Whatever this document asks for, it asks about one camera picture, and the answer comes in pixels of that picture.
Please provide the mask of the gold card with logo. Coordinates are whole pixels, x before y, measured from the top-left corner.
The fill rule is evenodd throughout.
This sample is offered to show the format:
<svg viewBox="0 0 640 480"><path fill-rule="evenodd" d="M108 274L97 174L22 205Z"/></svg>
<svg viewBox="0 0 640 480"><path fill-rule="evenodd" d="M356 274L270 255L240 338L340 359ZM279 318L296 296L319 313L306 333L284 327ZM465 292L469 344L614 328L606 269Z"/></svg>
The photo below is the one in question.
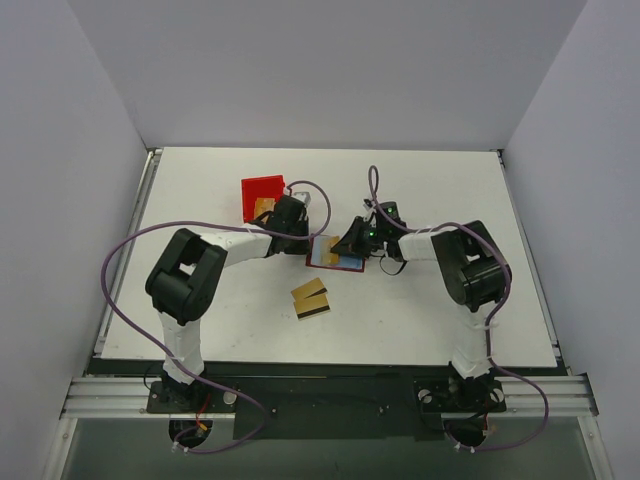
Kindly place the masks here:
<svg viewBox="0 0 640 480"><path fill-rule="evenodd" d="M339 236L325 236L320 242L320 265L335 266L340 261L340 255L333 253L332 249L340 241Z"/></svg>

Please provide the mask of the red leather card holder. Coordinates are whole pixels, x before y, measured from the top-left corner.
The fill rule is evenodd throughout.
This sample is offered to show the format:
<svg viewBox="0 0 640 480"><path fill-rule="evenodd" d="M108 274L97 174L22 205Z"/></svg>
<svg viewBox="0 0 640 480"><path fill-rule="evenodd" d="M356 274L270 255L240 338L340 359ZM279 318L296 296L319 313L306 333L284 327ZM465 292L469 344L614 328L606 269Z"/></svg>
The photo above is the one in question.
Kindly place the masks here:
<svg viewBox="0 0 640 480"><path fill-rule="evenodd" d="M306 266L310 268L363 273L365 261L361 258L333 253L331 249L338 244L339 236L320 235L311 240L311 250L306 257Z"/></svg>

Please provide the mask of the gold card magnetic stripe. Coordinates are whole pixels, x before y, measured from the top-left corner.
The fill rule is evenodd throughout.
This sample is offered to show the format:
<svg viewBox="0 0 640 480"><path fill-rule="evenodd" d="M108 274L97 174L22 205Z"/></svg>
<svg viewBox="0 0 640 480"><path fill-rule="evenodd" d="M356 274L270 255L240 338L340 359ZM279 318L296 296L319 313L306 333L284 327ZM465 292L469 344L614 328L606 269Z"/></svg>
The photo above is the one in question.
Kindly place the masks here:
<svg viewBox="0 0 640 480"><path fill-rule="evenodd" d="M328 296L322 293L295 300L294 310L299 321L327 313L330 311Z"/></svg>

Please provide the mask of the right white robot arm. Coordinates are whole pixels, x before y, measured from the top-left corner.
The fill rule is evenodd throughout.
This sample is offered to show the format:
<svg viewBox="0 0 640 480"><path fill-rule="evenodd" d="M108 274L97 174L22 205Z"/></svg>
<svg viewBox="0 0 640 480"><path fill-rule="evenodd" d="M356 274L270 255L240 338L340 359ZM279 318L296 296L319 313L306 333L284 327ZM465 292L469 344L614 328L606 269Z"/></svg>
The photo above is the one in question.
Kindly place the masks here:
<svg viewBox="0 0 640 480"><path fill-rule="evenodd" d="M369 213L354 218L331 252L362 260L380 253L402 266L416 261L438 265L446 292L467 310L450 360L459 376L447 383L446 394L453 406L472 407L483 395L477 378L493 368L488 338L496 310L487 311L485 306L504 305L511 284L508 263L480 220L411 231L396 202L375 205L368 200L365 205Z"/></svg>

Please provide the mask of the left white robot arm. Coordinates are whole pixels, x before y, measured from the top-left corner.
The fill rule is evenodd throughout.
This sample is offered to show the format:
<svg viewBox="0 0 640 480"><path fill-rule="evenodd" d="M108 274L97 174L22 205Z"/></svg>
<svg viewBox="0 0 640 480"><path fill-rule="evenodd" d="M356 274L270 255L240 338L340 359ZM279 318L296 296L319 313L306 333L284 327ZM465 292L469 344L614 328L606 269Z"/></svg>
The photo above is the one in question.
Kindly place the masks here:
<svg viewBox="0 0 640 480"><path fill-rule="evenodd" d="M200 376L201 318L212 304L223 269L277 254L305 255L310 251L307 192L284 195L269 212L243 225L238 232L198 235L183 228L174 233L145 284L158 312L164 345L162 382L181 410L200 408L204 384L180 370Z"/></svg>

